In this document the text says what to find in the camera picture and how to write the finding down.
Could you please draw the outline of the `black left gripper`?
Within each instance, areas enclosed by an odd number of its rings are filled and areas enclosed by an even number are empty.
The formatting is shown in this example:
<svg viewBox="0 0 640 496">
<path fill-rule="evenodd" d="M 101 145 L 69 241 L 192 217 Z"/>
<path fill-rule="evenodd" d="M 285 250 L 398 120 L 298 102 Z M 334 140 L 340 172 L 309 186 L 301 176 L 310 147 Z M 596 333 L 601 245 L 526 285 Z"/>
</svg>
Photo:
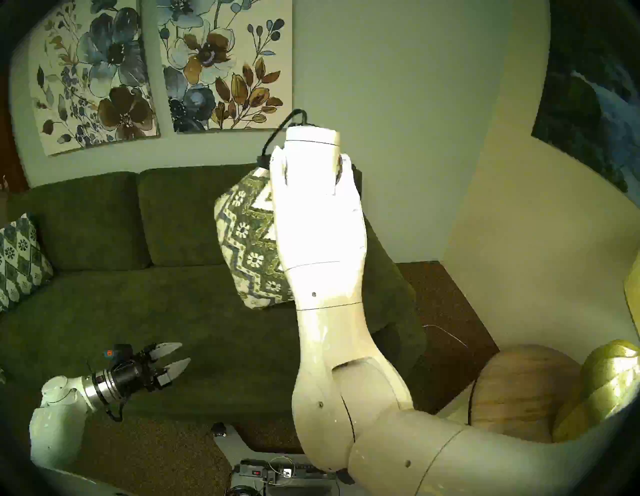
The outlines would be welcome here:
<svg viewBox="0 0 640 496">
<path fill-rule="evenodd" d="M 191 358 L 174 361 L 156 369 L 156 361 L 178 350 L 180 342 L 153 343 L 146 351 L 106 351 L 105 387 L 114 399 L 128 399 L 134 393 L 153 392 L 169 387 L 189 366 Z"/>
</svg>

